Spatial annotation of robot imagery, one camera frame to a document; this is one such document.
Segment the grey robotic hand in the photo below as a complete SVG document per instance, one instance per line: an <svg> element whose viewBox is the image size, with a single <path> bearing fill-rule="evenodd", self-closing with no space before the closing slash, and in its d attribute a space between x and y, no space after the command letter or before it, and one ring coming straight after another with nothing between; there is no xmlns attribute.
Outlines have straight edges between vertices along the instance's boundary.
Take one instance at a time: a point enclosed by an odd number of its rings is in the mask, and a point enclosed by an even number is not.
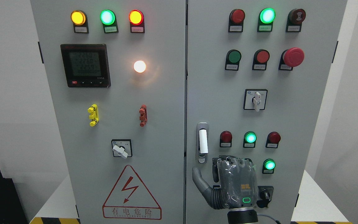
<svg viewBox="0 0 358 224"><path fill-rule="evenodd" d="M220 155L213 158L213 180L220 188L212 188L200 170L193 168L193 182L213 209L255 207L258 200L257 175L250 159Z"/></svg>

